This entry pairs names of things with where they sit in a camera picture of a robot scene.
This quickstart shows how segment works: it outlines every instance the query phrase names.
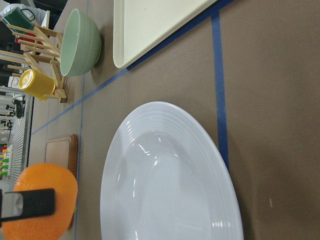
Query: cream rectangular tray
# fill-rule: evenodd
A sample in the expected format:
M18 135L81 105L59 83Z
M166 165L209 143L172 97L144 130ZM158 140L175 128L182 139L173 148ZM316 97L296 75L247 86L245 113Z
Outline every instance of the cream rectangular tray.
M126 68L217 0L114 0L113 61Z

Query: bowl rim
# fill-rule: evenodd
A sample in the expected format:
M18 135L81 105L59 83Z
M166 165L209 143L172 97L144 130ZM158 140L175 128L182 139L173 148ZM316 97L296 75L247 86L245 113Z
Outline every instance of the bowl rim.
M69 65L69 67L68 67L68 69L67 69L67 71L63 71L63 63L62 63L62 53L63 53L63 49L64 49L64 36L65 36L65 34L66 34L66 30L67 30L67 28L68 28L68 25L69 25L69 23L70 23L70 19L71 19L71 17L73 16L73 15L76 15L77 16L77 19L78 19L78 29L77 29L77 32L79 33L80 32L80 26L81 26L81 23L80 23L80 21L81 21L81 17L80 17L80 11L79 11L79 9L78 8L75 8L75 9L73 9L72 10L72 12L70 13L70 15L69 15L69 17L68 17L68 20L67 20L67 22L66 22L66 25L65 25L65 29L64 29L64 33L63 33L63 38L62 38L62 44L61 44L61 51L60 51L60 71L61 71L61 74L63 75L63 76L66 76L66 75L68 75L69 73L70 73L70 70L71 70L71 68L72 68L72 66L73 66L73 64L74 64L74 62L75 62L75 58L76 58L76 54L77 54L77 47L75 48L75 51L74 51L74 53L73 53L73 56L72 56L72 63ZM77 35L77 37L76 37L76 43L75 43L75 46L78 46L78 44L79 44L79 34Z

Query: bowl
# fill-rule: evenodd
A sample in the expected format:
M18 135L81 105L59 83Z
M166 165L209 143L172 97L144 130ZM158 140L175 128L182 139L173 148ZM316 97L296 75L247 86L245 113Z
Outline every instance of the bowl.
M63 76L81 76L98 61L101 37L96 23L83 12L74 9L63 34L60 70Z

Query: metal grate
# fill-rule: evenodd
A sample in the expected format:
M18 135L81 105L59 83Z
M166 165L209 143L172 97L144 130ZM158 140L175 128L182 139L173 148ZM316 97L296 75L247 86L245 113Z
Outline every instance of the metal grate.
M14 117L13 119L8 141L8 145L13 145L11 174L2 177L8 183L10 191L13 190L18 177L28 164L33 100L33 97L26 95L24 116L21 118Z

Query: dark green mug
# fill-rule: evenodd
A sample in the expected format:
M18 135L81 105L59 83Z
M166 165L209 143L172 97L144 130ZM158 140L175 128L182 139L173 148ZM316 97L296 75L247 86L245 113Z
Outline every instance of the dark green mug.
M23 11L29 11L32 14L33 18L29 19L24 14ZM11 9L2 17L2 21L5 24L14 25L14 26L28 29L28 30L32 30L34 28L35 24L32 22L34 19L35 19L35 15L30 9L28 9L28 8L20 9L19 7L15 7L14 9ZM10 30L12 32L17 32L17 33L22 33L22 34L25 33L23 31L16 30L14 28L10 28Z

